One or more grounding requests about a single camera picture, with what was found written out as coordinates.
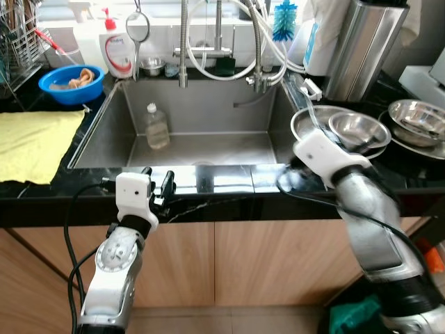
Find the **chrome spring faucet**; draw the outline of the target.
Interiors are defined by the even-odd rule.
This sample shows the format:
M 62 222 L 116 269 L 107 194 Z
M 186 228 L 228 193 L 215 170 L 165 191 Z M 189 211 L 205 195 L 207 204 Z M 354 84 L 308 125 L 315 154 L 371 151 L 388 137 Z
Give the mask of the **chrome spring faucet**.
M 188 0 L 181 0 L 180 6 L 180 55 L 178 80 L 181 88 L 188 87 L 186 48 L 188 46 Z

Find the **chrome straight tap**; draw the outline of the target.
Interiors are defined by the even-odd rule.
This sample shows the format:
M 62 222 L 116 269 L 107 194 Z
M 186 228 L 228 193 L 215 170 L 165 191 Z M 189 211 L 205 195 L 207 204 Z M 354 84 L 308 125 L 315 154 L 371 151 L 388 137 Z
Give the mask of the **chrome straight tap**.
M 214 9 L 214 35 L 212 47 L 191 47 L 190 46 L 190 28 L 191 28 L 191 14 L 201 6 L 208 3 L 213 3 Z M 223 47 L 223 10 L 222 3 L 226 0 L 188 0 L 188 46 L 186 48 L 186 57 L 198 58 L 222 58 L 233 55 L 232 48 Z M 174 57 L 179 58 L 180 45 L 174 49 Z

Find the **small white plastic clip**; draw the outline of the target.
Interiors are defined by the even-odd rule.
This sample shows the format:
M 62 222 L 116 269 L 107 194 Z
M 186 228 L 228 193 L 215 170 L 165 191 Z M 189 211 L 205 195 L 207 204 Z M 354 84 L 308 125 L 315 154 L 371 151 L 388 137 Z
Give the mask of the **small white plastic clip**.
M 320 87 L 311 79 L 303 79 L 302 83 L 299 83 L 299 89 L 309 101 L 320 101 L 323 98 Z

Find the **dark green sponge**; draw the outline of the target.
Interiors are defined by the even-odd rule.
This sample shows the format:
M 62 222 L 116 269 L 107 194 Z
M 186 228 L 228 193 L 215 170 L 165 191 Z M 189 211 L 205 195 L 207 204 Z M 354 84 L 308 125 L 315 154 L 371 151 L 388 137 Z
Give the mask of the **dark green sponge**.
M 234 77 L 236 75 L 236 59 L 229 57 L 217 58 L 212 74 L 217 77 Z

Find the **yellow cloth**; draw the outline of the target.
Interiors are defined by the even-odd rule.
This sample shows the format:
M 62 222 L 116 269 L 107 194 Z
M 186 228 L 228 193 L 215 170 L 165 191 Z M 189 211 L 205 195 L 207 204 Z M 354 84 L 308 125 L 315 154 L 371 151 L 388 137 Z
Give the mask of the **yellow cloth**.
M 86 109 L 0 113 L 0 182 L 51 184 L 85 115 Z

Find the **clear glass cup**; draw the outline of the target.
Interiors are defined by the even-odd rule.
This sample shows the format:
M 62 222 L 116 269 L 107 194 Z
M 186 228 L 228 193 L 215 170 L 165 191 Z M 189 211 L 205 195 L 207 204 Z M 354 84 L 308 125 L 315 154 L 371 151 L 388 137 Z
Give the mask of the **clear glass cup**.
M 295 71 L 286 71 L 285 75 L 281 79 L 281 83 L 285 88 L 285 91 L 289 94 L 289 99 L 298 111 L 305 111 L 309 116 L 309 120 L 314 125 L 315 128 L 325 132 L 325 125 L 321 124 L 318 120 L 317 114 L 315 112 L 314 102 L 306 99 L 305 95 L 299 89 L 299 84 L 302 83 L 303 79 L 311 79 L 311 77 L 304 77 Z

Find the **steel plate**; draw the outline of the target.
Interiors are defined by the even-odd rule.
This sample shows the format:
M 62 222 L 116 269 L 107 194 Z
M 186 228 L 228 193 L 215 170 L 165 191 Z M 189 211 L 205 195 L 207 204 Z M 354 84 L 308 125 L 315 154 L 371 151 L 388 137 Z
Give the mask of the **steel plate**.
M 397 147 L 399 150 L 401 150 L 401 152 L 411 152 L 416 156 L 423 156 L 428 160 L 445 161 L 444 143 L 431 147 L 420 147 L 410 144 L 398 137 L 399 134 L 404 134 L 406 131 L 403 129 L 403 127 L 393 121 L 387 112 L 382 112 L 378 116 L 378 120 L 380 120 L 382 124 L 384 124 L 385 127 L 387 127 L 391 132 L 392 144 L 390 144 L 390 146 Z

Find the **blue plastic bowl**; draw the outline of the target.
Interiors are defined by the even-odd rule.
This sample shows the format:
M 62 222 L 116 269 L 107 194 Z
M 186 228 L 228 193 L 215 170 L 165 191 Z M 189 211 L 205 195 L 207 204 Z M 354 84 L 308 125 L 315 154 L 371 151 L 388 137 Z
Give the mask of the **blue plastic bowl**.
M 95 79 L 88 85 L 71 88 L 55 89 L 53 85 L 66 86 L 71 79 L 78 79 L 82 70 L 87 69 L 95 73 Z M 95 101 L 103 92 L 103 69 L 95 65 L 69 65 L 52 70 L 38 80 L 38 87 L 48 93 L 55 102 L 63 105 L 81 105 Z

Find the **orange object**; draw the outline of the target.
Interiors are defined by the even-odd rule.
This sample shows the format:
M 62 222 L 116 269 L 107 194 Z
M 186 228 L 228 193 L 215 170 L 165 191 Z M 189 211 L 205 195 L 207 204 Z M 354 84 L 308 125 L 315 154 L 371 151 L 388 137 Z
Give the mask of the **orange object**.
M 437 274 L 445 272 L 445 264 L 438 247 L 425 247 L 423 249 L 423 255 L 425 255 L 426 264 L 430 273 Z

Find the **white plastic jug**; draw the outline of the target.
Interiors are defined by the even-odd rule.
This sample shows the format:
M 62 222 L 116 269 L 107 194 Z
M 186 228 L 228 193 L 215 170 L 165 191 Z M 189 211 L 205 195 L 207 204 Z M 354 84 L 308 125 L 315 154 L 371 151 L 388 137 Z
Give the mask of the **white plastic jug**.
M 91 19 L 76 18 L 76 25 L 73 26 L 73 35 L 76 39 L 83 64 L 100 67 L 103 72 L 107 72 L 107 64 L 99 48 L 99 33 L 102 26 Z

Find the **clear plastic bottle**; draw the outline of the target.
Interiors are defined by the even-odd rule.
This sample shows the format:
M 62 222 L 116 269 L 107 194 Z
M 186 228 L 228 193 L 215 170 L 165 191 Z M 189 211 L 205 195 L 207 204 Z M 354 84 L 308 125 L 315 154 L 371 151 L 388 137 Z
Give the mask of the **clear plastic bottle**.
M 158 109 L 155 103 L 147 105 L 145 134 L 147 144 L 153 150 L 163 149 L 170 143 L 168 115 L 162 109 Z

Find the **blue bottle brush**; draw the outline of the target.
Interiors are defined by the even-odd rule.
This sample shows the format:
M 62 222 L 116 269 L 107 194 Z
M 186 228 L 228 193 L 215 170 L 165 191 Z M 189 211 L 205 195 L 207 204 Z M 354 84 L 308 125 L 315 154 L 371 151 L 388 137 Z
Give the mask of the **blue bottle brush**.
M 275 42 L 293 40 L 296 34 L 296 16 L 298 16 L 298 6 L 291 0 L 283 0 L 275 7 L 273 31 L 271 31 Z

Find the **red handled kitchen tool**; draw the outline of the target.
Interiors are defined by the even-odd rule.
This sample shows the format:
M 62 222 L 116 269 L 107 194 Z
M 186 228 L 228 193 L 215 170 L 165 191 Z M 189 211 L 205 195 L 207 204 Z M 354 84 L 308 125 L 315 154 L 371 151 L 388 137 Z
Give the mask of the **red handled kitchen tool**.
M 69 54 L 66 51 L 64 51 L 64 49 L 60 47 L 60 45 L 58 45 L 53 38 L 50 38 L 50 36 L 44 31 L 41 31 L 41 29 L 35 28 L 35 34 L 39 38 L 41 38 L 42 41 L 48 42 L 50 47 L 53 48 L 57 54 L 60 54 L 60 56 L 69 56 Z

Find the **white bottle blue label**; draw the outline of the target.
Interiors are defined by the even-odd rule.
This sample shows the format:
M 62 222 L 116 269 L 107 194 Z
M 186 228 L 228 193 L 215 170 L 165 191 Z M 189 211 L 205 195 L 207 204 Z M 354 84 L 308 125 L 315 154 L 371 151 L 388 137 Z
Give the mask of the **white bottle blue label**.
M 299 25 L 296 37 L 286 52 L 290 70 L 312 76 L 327 76 L 327 65 L 330 62 L 325 52 L 315 47 L 317 31 L 318 23 L 315 19 L 305 20 Z

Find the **tan curled scrubber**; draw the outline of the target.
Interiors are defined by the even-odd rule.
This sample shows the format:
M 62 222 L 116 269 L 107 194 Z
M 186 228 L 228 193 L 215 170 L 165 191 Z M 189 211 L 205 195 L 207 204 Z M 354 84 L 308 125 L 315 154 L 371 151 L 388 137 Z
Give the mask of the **tan curled scrubber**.
M 78 77 L 74 77 L 73 79 L 58 80 L 56 83 L 51 83 L 50 89 L 54 90 L 77 89 L 79 87 L 89 85 L 89 83 L 91 83 L 93 80 L 95 80 L 95 73 L 93 73 L 92 70 L 86 69 L 86 67 L 84 67 L 83 69 L 80 70 Z

